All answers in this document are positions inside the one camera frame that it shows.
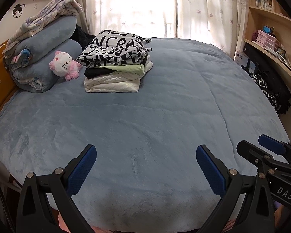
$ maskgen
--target light green folded clothing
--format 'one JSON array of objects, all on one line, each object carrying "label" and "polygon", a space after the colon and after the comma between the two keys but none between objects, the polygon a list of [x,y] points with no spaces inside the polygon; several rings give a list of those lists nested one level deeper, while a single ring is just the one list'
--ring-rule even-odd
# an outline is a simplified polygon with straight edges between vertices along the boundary
[{"label": "light green folded clothing", "polygon": [[98,66],[94,69],[108,68],[118,72],[133,73],[139,75],[145,75],[145,66],[141,63],[134,63],[129,65],[115,65],[115,66]]}]

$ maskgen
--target patterned blanket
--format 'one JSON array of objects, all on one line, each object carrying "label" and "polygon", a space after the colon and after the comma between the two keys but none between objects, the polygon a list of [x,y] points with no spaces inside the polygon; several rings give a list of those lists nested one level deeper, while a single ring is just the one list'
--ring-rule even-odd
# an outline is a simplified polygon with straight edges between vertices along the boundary
[{"label": "patterned blanket", "polygon": [[60,15],[77,16],[82,12],[83,9],[81,5],[79,5],[75,0],[50,1],[42,10],[39,11],[38,15],[26,19],[22,26],[8,40],[6,48],[2,53],[4,53],[7,57],[13,55],[14,52],[8,52],[13,46],[21,40],[37,34]]}]

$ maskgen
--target white wall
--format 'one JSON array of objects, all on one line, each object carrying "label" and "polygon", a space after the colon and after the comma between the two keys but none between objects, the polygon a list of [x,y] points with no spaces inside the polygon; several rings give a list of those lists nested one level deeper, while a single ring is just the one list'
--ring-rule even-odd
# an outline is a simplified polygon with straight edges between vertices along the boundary
[{"label": "white wall", "polygon": [[[28,17],[36,15],[50,1],[17,0],[0,21],[0,44],[8,40]],[[26,7],[22,8],[20,17],[14,18],[13,8],[17,4],[25,4]]]}]

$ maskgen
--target blue fleece blanket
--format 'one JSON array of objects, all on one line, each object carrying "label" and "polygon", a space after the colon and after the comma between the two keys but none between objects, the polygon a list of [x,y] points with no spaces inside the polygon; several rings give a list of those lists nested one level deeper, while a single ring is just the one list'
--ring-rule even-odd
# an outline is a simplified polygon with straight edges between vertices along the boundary
[{"label": "blue fleece blanket", "polygon": [[154,38],[149,47],[154,66],[138,93],[86,93],[82,75],[41,94],[20,91],[0,115],[0,160],[22,183],[28,172],[51,173],[93,144],[96,163],[73,196],[91,225],[187,231],[220,199],[196,162],[199,145],[255,176],[237,143],[258,145],[261,134],[289,140],[263,92],[215,46]]}]

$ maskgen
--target bookshelf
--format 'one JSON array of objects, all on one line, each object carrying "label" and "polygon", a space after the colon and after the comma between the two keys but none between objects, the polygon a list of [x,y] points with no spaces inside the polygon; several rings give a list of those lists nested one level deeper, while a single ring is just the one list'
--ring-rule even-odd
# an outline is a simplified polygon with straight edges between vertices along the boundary
[{"label": "bookshelf", "polygon": [[262,30],[265,25],[274,27],[276,38],[283,45],[286,56],[288,56],[291,63],[291,19],[276,0],[269,0],[269,3],[272,5],[272,8],[271,10],[266,10],[256,7],[257,0],[249,0],[248,21],[244,34],[244,42],[251,44],[265,54],[270,64],[276,69],[291,90],[291,69],[286,67],[275,56],[252,42],[252,34],[255,31]]}]

